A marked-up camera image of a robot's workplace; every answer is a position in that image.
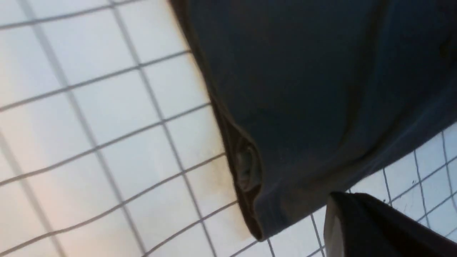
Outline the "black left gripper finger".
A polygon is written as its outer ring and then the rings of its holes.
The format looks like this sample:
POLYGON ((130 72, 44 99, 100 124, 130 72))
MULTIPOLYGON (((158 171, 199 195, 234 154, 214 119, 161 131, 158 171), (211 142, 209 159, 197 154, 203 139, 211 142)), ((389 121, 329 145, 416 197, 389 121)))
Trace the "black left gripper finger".
POLYGON ((455 242, 365 193, 332 192, 324 226, 327 257, 455 257, 455 242))

